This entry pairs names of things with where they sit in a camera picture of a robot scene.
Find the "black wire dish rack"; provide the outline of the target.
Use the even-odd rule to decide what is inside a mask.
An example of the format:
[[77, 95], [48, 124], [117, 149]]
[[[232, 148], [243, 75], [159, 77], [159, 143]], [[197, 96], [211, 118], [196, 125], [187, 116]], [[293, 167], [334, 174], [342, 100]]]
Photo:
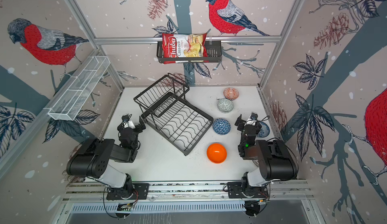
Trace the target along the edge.
[[164, 75], [134, 97], [141, 119], [185, 156], [211, 128], [214, 118], [185, 97], [189, 86], [173, 74]]

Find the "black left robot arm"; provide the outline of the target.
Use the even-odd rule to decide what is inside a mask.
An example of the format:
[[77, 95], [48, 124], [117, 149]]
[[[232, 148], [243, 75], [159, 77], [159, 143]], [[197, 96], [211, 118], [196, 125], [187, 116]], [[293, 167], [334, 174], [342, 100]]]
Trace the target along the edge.
[[145, 129], [142, 117], [135, 125], [131, 115], [122, 116], [117, 127], [120, 144], [114, 139], [87, 139], [67, 163], [66, 173], [69, 176], [86, 177], [104, 184], [108, 193], [118, 198], [128, 199], [138, 194], [132, 183], [132, 177], [112, 165], [110, 160], [120, 163], [133, 163], [137, 157], [141, 143], [138, 136]]

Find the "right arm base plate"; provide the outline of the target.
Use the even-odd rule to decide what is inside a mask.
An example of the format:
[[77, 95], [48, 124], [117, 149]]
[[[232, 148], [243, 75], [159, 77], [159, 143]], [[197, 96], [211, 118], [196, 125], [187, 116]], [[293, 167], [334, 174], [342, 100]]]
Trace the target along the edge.
[[242, 182], [228, 182], [226, 184], [226, 192], [230, 199], [269, 198], [269, 192], [266, 187], [251, 187], [249, 185], [244, 186]]

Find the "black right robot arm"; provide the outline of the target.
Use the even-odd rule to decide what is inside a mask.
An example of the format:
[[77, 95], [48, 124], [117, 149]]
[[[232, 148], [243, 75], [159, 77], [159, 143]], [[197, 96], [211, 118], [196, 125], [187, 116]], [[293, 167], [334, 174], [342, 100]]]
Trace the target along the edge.
[[262, 129], [262, 121], [258, 120], [257, 113], [252, 112], [246, 121], [239, 116], [235, 126], [241, 132], [239, 156], [244, 160], [258, 162], [257, 169], [246, 172], [241, 179], [241, 190], [244, 194], [258, 192], [274, 181], [296, 179], [298, 164], [285, 143], [277, 138], [257, 138]]

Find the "dark blue patterned bowl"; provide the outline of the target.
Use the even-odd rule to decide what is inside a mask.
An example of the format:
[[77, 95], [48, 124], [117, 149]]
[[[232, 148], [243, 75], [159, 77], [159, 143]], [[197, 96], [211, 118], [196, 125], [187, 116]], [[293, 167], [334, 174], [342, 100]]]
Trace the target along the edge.
[[213, 122], [213, 130], [219, 135], [226, 135], [231, 130], [231, 124], [223, 118], [218, 118]]

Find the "orange plastic bowl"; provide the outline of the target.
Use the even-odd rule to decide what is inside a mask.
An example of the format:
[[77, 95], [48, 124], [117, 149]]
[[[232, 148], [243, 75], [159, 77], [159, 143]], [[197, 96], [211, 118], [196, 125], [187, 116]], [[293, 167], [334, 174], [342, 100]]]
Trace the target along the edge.
[[227, 150], [222, 144], [213, 143], [207, 148], [207, 157], [212, 163], [223, 163], [227, 159]]

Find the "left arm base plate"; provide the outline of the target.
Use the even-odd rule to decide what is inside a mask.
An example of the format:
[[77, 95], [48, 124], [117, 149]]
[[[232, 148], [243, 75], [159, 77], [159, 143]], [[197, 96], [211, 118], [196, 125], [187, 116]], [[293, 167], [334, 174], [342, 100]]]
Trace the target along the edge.
[[108, 188], [107, 200], [145, 200], [150, 185], [148, 183], [131, 183], [122, 188]]

